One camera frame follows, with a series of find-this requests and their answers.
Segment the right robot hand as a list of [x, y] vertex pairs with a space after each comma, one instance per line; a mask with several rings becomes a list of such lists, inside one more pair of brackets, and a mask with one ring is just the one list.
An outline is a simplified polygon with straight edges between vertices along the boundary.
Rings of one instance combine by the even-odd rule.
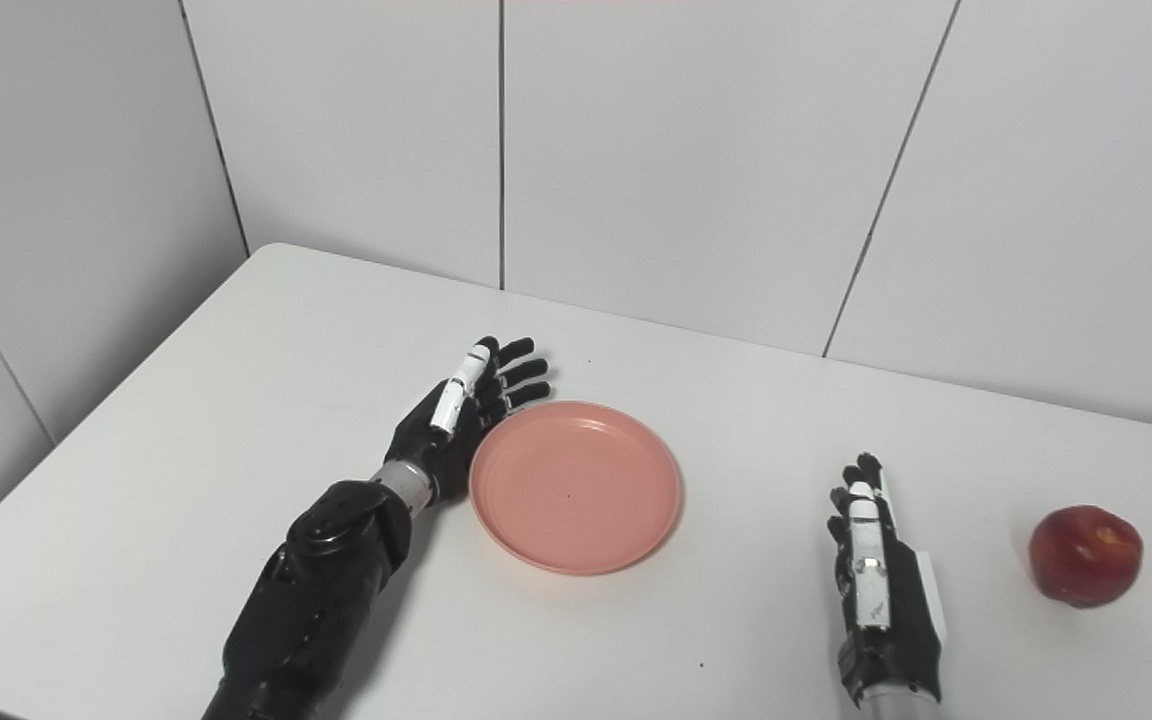
[[940, 592], [931, 558], [899, 537], [882, 462], [859, 454], [829, 501], [847, 698], [861, 719], [942, 719]]

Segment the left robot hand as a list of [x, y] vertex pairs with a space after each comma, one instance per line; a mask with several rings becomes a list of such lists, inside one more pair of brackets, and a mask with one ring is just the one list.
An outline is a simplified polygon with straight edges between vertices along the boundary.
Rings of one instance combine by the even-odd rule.
[[547, 400], [550, 363], [535, 338], [500, 343], [485, 336], [450, 377], [399, 420], [372, 478], [401, 497], [412, 515], [467, 497], [468, 473], [486, 435], [526, 406]]

